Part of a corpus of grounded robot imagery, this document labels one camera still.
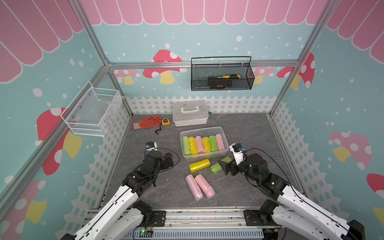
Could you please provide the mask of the light green trash bag roll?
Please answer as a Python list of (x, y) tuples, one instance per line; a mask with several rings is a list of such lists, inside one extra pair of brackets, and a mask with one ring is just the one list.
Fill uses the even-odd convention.
[(225, 157), (223, 158), (222, 160), (219, 160), (217, 163), (215, 163), (214, 165), (212, 165), (210, 167), (210, 170), (212, 172), (212, 174), (217, 174), (219, 173), (220, 171), (223, 170), (222, 168), (222, 165), (225, 165), (227, 163), (230, 163), (231, 162), (231, 158), (230, 157)]

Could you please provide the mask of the pale green trash bag roll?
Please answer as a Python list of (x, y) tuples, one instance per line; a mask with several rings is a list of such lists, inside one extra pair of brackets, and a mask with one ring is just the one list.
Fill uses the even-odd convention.
[(183, 153), (185, 156), (191, 155), (189, 138), (187, 136), (182, 137)]

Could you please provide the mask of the bright green trash bag roll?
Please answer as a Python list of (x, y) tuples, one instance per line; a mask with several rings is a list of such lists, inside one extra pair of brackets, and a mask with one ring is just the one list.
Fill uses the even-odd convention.
[(218, 152), (219, 148), (218, 148), (216, 137), (215, 136), (209, 136), (209, 139), (210, 139), (211, 151), (212, 152)]

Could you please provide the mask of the pink trash bag roll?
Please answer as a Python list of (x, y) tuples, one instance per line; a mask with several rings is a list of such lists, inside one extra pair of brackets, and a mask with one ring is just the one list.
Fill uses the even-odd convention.
[(218, 150), (219, 151), (223, 151), (225, 150), (225, 144), (224, 144), (224, 140), (223, 140), (223, 137), (221, 134), (216, 134), (215, 135), (215, 139), (216, 139), (216, 142), (217, 142), (217, 146), (218, 146)]
[(204, 146), (203, 146), (203, 141), (202, 141), (202, 137), (201, 136), (196, 136), (196, 145), (197, 145), (197, 149), (198, 149), (198, 154), (204, 154), (205, 153), (205, 149), (204, 149)]
[(207, 182), (202, 174), (197, 175), (195, 177), (195, 181), (208, 199), (212, 198), (216, 194), (213, 187)]
[(186, 182), (190, 188), (190, 191), (196, 201), (201, 200), (204, 197), (204, 194), (202, 193), (201, 188), (197, 184), (195, 178), (193, 175), (187, 175), (186, 176)]

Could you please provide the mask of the yellow trash bag roll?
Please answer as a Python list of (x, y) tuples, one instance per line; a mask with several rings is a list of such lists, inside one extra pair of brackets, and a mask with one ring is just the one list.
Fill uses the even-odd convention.
[(203, 146), (204, 146), (204, 149), (205, 149), (205, 153), (211, 153), (211, 145), (210, 145), (210, 139), (209, 137), (204, 137), (202, 138), (202, 141), (203, 141)]
[(189, 137), (188, 141), (189, 141), (189, 148), (190, 148), (191, 155), (197, 155), (199, 151), (198, 151), (196, 139), (194, 137)]
[(209, 159), (205, 159), (205, 160), (202, 160), (202, 161), (190, 164), (189, 168), (190, 168), (190, 172), (193, 174), (193, 173), (196, 173), (197, 171), (200, 171), (202, 169), (208, 168), (210, 166), (211, 166), (210, 160)]

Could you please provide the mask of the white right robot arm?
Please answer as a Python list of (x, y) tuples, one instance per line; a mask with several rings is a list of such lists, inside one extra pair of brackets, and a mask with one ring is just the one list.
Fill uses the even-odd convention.
[(242, 174), (269, 199), (259, 209), (257, 220), (290, 229), (309, 240), (364, 240), (365, 227), (347, 221), (320, 207), (296, 190), (289, 181), (270, 172), (259, 154), (235, 152), (229, 163), (220, 162), (226, 175)]

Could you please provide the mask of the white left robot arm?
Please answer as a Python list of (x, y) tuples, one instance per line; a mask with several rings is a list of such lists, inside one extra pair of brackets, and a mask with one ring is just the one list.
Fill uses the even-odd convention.
[(75, 234), (65, 234), (62, 239), (119, 240), (140, 225), (147, 225), (152, 218), (152, 208), (139, 197), (156, 186), (160, 173), (175, 167), (173, 157), (178, 155), (172, 150), (165, 154), (157, 149), (148, 151), (143, 163), (125, 177), (106, 205)]

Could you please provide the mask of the clear plastic storage box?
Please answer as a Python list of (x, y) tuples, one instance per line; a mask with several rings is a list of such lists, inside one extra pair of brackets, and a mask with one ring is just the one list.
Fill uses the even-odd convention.
[(229, 144), (222, 127), (189, 130), (180, 133), (182, 155), (186, 162), (224, 157)]

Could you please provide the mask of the yellow tape measure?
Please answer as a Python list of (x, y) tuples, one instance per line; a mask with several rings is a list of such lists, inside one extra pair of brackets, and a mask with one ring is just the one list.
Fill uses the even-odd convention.
[(164, 118), (163, 120), (162, 120), (162, 125), (163, 126), (169, 126), (171, 123), (170, 123), (170, 120), (169, 119), (166, 119), (166, 118)]

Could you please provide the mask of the red work glove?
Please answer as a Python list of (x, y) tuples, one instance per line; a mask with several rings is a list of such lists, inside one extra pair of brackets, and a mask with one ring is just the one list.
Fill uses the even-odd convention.
[(161, 116), (149, 116), (144, 119), (142, 119), (138, 123), (133, 124), (133, 129), (138, 130), (138, 129), (148, 129), (148, 128), (153, 128), (157, 127), (162, 124), (163, 118)]

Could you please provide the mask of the white plastic tool case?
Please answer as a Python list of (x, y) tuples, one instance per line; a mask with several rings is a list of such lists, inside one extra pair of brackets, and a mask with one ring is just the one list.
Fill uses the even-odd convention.
[(176, 127), (204, 125), (209, 118), (205, 100), (175, 102), (173, 103), (172, 114)]

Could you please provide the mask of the green circuit board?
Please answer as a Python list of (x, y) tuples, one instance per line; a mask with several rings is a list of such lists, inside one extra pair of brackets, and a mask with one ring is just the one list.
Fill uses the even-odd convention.
[(148, 229), (143, 229), (140, 231), (139, 237), (140, 238), (152, 238), (154, 235), (154, 231), (148, 230)]

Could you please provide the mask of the black tool with orange label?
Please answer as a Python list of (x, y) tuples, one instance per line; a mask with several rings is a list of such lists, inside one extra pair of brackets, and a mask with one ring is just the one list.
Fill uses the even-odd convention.
[(210, 87), (210, 89), (225, 89), (230, 88), (233, 85), (233, 80), (231, 79), (208, 79), (207, 85)]

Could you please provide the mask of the yellow black screwdriver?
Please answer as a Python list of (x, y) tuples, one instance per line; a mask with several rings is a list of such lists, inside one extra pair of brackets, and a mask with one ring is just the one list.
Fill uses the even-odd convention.
[(213, 80), (213, 79), (240, 79), (241, 76), (240, 75), (224, 75), (222, 77), (208, 77), (209, 80)]

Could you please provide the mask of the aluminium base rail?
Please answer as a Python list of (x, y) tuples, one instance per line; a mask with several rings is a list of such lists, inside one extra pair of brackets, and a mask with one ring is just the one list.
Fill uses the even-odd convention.
[(329, 223), (309, 212), (303, 217), (287, 211), (275, 202), (266, 201), (259, 210), (244, 210), (230, 213), (219, 210), (208, 212), (186, 212), (173, 219), (166, 211), (153, 212), (152, 208), (139, 201), (129, 210), (126, 208), (114, 210), (112, 206), (100, 210), (87, 224), (76, 232), (77, 239), (102, 240), (116, 239), (120, 235), (133, 231), (139, 226), (166, 226), (166, 222), (176, 225), (197, 225), (200, 228), (218, 226), (236, 226), (241, 222), (251, 226), (283, 226), (307, 238), (324, 235), (329, 238), (326, 228)]

